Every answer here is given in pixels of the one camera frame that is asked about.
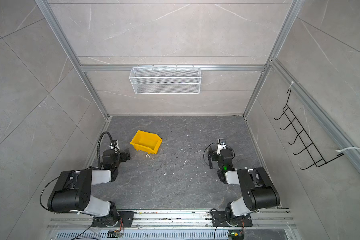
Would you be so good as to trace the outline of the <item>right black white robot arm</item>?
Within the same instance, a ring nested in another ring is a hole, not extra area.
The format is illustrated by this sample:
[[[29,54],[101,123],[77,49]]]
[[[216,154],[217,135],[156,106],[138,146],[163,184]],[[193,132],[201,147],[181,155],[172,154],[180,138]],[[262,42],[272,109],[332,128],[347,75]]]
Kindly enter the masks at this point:
[[[220,181],[226,185],[240,187],[242,196],[227,204],[225,219],[236,225],[238,220],[249,216],[257,210],[280,205],[281,199],[276,187],[263,167],[253,169],[235,169],[233,166],[234,151],[224,145],[217,148],[208,147],[208,166],[218,164],[216,169]]]

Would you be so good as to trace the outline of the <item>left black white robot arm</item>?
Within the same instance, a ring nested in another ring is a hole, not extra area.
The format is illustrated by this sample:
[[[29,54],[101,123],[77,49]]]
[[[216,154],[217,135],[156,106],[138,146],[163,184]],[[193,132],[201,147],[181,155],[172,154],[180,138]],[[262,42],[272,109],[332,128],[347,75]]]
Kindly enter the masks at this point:
[[[130,151],[109,149],[103,152],[103,169],[64,171],[47,202],[47,210],[53,213],[81,213],[94,217],[95,223],[107,227],[121,221],[113,202],[92,196],[92,186],[114,182],[119,174],[120,163],[131,159]]]

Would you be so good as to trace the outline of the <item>yellow plastic storage bin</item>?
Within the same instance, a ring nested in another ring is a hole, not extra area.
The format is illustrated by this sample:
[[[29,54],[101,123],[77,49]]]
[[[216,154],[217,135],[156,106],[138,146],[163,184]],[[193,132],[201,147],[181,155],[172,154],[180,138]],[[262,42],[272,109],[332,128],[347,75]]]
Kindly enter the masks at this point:
[[[157,154],[163,139],[157,134],[144,131],[137,131],[130,144],[136,151],[143,151],[147,154]]]

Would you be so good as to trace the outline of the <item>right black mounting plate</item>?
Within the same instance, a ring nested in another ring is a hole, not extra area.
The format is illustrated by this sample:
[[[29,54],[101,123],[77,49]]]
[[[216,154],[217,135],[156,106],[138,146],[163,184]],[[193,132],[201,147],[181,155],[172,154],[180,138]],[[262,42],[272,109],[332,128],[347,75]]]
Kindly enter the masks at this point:
[[[225,211],[210,210],[214,227],[252,227],[253,222],[250,215],[235,217],[228,215]]]

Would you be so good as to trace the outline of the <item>black mounting plate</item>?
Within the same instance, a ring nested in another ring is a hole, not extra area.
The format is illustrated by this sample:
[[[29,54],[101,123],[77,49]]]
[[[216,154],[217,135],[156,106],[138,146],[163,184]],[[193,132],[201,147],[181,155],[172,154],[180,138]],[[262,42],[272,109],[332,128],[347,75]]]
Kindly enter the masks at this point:
[[[110,213],[105,217],[95,217],[92,227],[98,228],[130,228],[133,223],[135,212],[121,211],[117,214]]]
[[[235,217],[228,215],[225,211],[210,210],[214,227],[252,227],[253,222],[250,215]]]

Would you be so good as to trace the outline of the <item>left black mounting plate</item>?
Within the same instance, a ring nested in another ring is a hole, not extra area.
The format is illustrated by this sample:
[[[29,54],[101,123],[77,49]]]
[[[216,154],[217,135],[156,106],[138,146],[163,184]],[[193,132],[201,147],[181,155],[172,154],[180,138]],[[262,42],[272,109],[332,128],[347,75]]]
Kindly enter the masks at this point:
[[[110,213],[105,217],[95,217],[92,227],[98,228],[130,228],[133,223],[135,212],[121,211],[117,214]]]

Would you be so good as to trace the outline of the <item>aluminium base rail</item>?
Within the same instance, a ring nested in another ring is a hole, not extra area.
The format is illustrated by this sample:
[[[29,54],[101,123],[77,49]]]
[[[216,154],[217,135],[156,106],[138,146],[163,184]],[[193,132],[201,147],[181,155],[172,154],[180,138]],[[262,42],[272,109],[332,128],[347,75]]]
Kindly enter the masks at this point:
[[[211,210],[127,210],[132,217],[123,221],[124,230],[159,229],[296,229],[297,226],[288,209],[265,209],[251,213],[236,225],[226,222],[223,211]]]

